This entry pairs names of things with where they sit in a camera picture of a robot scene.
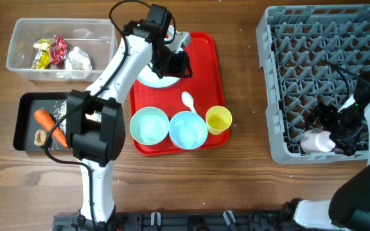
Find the light blue bowl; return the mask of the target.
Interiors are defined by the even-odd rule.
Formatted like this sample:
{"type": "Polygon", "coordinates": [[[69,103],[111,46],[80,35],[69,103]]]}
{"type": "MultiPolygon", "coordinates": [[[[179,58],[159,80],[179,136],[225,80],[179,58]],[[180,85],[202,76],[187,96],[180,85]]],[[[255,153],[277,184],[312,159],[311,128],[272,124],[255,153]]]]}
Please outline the light blue bowl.
{"type": "Polygon", "coordinates": [[[208,130],[205,120],[198,114],[182,111],[171,118],[169,135],[176,147],[182,150],[195,150],[206,142],[208,130]]]}

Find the white rice pile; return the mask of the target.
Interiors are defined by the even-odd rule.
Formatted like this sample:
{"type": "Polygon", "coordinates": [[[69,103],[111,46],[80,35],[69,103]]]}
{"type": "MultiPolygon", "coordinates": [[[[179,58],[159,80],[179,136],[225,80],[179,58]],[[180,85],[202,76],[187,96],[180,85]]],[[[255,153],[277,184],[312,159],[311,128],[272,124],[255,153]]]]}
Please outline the white rice pile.
{"type": "MultiPolygon", "coordinates": [[[[58,100],[55,102],[53,106],[53,117],[55,118],[55,121],[59,120],[61,117],[63,117],[67,113],[67,103],[66,100],[58,100]]],[[[101,113],[94,111],[93,114],[86,114],[85,115],[86,119],[96,121],[96,122],[101,122],[101,113]]],[[[66,134],[66,120],[64,120],[60,125],[59,125],[60,130],[62,133],[65,135],[66,134]]]]}

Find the light blue plate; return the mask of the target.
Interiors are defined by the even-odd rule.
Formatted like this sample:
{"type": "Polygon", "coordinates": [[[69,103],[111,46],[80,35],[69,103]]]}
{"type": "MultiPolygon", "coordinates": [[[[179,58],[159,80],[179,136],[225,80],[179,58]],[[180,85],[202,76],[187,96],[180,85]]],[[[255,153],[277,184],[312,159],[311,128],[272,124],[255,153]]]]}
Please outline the light blue plate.
{"type": "Polygon", "coordinates": [[[177,83],[179,81],[179,78],[164,76],[160,79],[149,66],[146,66],[139,73],[137,80],[147,87],[160,89],[169,87],[174,83],[177,83]]]}

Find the brown food scrap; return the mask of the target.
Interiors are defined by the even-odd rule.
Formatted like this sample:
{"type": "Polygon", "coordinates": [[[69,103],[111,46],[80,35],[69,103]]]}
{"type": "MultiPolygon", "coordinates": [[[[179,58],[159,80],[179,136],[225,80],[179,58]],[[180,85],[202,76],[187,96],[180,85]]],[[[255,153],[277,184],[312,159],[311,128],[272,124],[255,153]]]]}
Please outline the brown food scrap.
{"type": "Polygon", "coordinates": [[[45,130],[37,130],[35,132],[34,145],[44,146],[48,133],[45,130]]]}

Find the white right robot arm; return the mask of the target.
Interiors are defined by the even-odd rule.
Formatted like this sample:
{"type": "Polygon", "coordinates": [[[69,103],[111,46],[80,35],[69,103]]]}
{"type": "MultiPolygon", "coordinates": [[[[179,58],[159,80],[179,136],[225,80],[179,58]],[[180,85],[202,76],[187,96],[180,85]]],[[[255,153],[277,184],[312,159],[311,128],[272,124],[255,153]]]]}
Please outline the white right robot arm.
{"type": "Polygon", "coordinates": [[[363,127],[368,133],[366,167],[341,186],[330,200],[300,200],[293,221],[302,228],[319,230],[370,230],[370,71],[355,74],[352,96],[337,109],[320,103],[305,120],[322,125],[329,140],[346,155],[355,154],[363,127]]]}

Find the yellow foil wrapper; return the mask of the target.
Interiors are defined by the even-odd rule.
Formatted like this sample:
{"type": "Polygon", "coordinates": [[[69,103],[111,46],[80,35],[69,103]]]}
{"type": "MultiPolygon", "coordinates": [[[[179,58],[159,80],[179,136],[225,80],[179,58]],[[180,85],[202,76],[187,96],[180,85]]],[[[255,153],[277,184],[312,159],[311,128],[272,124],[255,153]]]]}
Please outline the yellow foil wrapper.
{"type": "Polygon", "coordinates": [[[36,41],[33,47],[37,50],[35,58],[31,63],[31,69],[45,69],[50,63],[48,48],[50,47],[49,39],[43,38],[36,41]]]}

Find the yellow plastic cup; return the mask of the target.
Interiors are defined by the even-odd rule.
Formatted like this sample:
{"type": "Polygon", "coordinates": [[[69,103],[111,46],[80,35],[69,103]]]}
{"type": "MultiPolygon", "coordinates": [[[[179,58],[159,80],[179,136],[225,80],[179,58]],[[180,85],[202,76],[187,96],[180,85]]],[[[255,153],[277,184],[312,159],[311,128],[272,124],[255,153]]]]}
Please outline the yellow plastic cup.
{"type": "Polygon", "coordinates": [[[217,105],[206,112],[206,124],[210,134],[221,134],[231,126],[232,121],[232,114],[226,107],[217,105]]]}

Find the white napkin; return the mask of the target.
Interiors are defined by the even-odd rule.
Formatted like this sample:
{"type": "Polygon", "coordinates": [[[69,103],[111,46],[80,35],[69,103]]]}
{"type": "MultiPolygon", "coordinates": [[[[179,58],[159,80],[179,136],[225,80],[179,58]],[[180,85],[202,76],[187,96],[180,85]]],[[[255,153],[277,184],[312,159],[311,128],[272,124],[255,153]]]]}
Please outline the white napkin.
{"type": "Polygon", "coordinates": [[[89,55],[79,47],[74,47],[64,60],[65,71],[58,72],[56,77],[65,80],[84,80],[90,75],[93,67],[89,55]]]}

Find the white plastic spoon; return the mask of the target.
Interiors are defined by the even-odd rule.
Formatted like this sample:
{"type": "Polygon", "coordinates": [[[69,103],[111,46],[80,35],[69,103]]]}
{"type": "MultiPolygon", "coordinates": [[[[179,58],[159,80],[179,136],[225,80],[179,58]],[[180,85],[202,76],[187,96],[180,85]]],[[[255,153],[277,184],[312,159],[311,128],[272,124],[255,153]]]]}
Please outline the white plastic spoon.
{"type": "Polygon", "coordinates": [[[186,92],[184,91],[182,94],[181,94],[181,99],[182,99],[182,102],[185,106],[187,106],[193,113],[197,113],[195,107],[194,107],[194,99],[193,97],[191,96],[191,94],[189,92],[186,92]]]}

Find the red snack wrapper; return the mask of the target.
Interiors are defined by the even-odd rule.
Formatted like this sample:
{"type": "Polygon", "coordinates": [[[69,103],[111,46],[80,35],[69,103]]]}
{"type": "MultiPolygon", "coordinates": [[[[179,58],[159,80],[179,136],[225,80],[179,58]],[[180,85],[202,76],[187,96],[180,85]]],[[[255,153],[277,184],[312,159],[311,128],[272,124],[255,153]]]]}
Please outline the red snack wrapper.
{"type": "Polygon", "coordinates": [[[50,64],[61,64],[67,54],[67,42],[58,35],[55,36],[54,43],[52,43],[47,50],[50,57],[50,64]]]}

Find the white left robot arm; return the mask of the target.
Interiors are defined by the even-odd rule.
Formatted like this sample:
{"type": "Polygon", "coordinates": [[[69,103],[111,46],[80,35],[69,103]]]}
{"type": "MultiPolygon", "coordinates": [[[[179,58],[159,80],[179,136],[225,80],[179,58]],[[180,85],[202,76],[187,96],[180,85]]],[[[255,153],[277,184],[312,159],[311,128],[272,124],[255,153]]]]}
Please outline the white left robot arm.
{"type": "Polygon", "coordinates": [[[140,72],[149,67],[158,78],[190,78],[189,37],[165,38],[175,20],[165,7],[151,4],[140,21],[119,30],[121,44],[108,66],[85,91],[67,98],[66,142],[80,165],[84,202],[80,228],[108,230],[114,224],[112,166],[125,142],[123,103],[140,72]]]}

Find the mint green bowl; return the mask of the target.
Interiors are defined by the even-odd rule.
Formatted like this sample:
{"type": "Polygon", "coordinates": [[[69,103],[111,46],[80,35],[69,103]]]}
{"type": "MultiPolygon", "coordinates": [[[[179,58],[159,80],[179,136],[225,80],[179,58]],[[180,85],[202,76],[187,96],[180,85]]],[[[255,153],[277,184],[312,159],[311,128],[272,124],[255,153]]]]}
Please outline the mint green bowl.
{"type": "Polygon", "coordinates": [[[159,108],[144,107],[130,120],[130,133],[135,141],[146,146],[162,142],[169,130],[168,116],[159,108]]]}

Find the orange carrot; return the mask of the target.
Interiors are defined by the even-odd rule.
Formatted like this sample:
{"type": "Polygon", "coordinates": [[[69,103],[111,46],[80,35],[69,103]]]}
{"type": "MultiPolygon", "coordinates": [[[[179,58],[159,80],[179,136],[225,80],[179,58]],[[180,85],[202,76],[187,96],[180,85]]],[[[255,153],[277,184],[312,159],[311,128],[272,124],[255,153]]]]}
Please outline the orange carrot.
{"type": "MultiPolygon", "coordinates": [[[[36,121],[42,125],[48,132],[54,127],[55,123],[54,120],[52,119],[51,115],[43,110],[43,109],[38,109],[34,113],[34,118],[36,121]]],[[[60,130],[60,128],[56,128],[53,132],[53,137],[61,144],[63,147],[67,148],[67,142],[66,142],[66,137],[60,130]]]]}

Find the pink plastic cup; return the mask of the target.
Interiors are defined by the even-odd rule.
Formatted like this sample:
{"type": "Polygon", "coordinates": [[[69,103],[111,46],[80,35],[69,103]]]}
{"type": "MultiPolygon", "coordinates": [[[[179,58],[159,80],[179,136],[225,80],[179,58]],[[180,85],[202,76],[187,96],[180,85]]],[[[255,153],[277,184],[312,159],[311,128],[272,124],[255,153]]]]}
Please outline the pink plastic cup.
{"type": "Polygon", "coordinates": [[[330,139],[331,133],[324,130],[307,130],[300,141],[305,153],[331,152],[336,144],[330,139]]]}

